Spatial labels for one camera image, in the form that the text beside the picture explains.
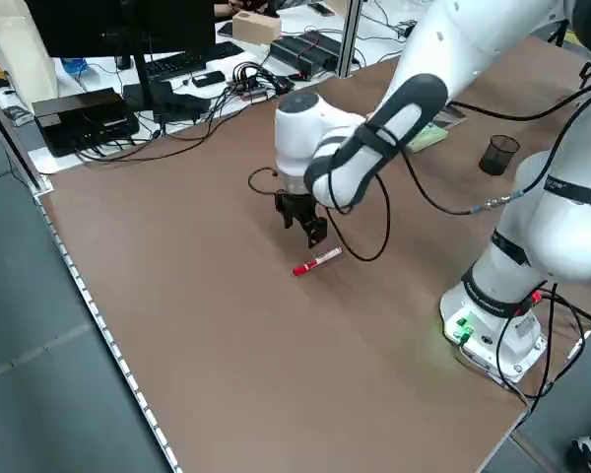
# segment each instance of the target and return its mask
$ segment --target black cup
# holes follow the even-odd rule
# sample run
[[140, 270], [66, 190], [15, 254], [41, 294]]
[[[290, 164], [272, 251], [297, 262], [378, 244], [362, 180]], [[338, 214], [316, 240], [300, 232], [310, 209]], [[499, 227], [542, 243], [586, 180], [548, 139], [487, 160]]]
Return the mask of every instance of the black cup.
[[486, 174], [502, 175], [507, 169], [520, 145], [514, 139], [505, 135], [494, 135], [482, 159], [480, 169]]

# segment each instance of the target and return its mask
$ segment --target brown table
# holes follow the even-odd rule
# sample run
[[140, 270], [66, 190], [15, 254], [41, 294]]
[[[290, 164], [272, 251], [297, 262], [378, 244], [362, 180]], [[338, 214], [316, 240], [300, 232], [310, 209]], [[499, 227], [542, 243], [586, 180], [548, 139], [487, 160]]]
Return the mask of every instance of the brown table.
[[[536, 111], [573, 90], [581, 63], [529, 39], [463, 99]], [[366, 113], [393, 67], [319, 90]], [[521, 405], [456, 363], [437, 304], [483, 250], [498, 212], [437, 213], [397, 160], [382, 174], [393, 212], [384, 256], [343, 257], [295, 279], [291, 269], [311, 254], [303, 232], [285, 231], [272, 199], [246, 185], [274, 162], [275, 106], [254, 106], [176, 158], [63, 171], [43, 198], [180, 464], [219, 473], [475, 470]], [[417, 172], [450, 207], [501, 195], [512, 172], [477, 168], [490, 135], [511, 134], [524, 157], [547, 148], [564, 117], [472, 118], [416, 155]], [[161, 140], [136, 156], [181, 145]], [[340, 221], [362, 252], [376, 250], [383, 223], [375, 186]], [[336, 244], [330, 236], [320, 251]], [[565, 293], [591, 309], [591, 285]], [[558, 328], [564, 351], [569, 330]]]

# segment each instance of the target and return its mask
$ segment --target computer monitor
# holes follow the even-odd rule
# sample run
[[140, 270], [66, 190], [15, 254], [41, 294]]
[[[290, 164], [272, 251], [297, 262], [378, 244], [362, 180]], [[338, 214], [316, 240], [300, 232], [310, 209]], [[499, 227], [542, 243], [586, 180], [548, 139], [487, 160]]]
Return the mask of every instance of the computer monitor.
[[52, 57], [132, 54], [142, 109], [156, 111], [160, 101], [168, 100], [162, 93], [154, 98], [144, 54], [190, 51], [202, 56], [215, 44], [212, 0], [25, 1]]

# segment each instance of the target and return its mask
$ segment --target red marker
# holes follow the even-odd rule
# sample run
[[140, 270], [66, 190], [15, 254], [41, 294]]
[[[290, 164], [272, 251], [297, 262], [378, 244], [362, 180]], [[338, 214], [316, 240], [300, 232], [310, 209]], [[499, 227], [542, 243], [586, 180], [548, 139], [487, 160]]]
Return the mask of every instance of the red marker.
[[329, 261], [339, 256], [340, 254], [342, 254], [343, 251], [344, 250], [341, 247], [337, 247], [331, 249], [328, 253], [324, 253], [321, 256], [315, 258], [314, 260], [309, 261], [308, 263], [300, 264], [299, 266], [294, 268], [294, 276], [299, 276], [300, 274], [308, 273], [315, 266], [325, 263], [326, 261]]

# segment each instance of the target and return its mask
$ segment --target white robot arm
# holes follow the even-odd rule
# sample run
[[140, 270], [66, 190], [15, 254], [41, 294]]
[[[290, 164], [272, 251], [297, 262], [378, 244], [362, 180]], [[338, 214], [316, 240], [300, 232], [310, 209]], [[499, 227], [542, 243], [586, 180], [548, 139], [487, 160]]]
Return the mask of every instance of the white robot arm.
[[[315, 202], [358, 204], [374, 175], [503, 51], [565, 18], [591, 50], [591, 0], [436, 0], [368, 120], [314, 93], [287, 96], [276, 113], [277, 167], [291, 196], [310, 198], [302, 226]], [[513, 194], [519, 198], [504, 209], [489, 246], [440, 302], [445, 336], [462, 341], [495, 378], [518, 381], [545, 349], [528, 304], [534, 289], [591, 278], [591, 106], [561, 139], [519, 167], [514, 188], [525, 195]]]
[[504, 50], [562, 18], [562, 0], [434, 2], [414, 28], [383, 100], [366, 122], [314, 95], [281, 103], [277, 164], [288, 190], [306, 192], [305, 187], [328, 207], [356, 205], [374, 174]]

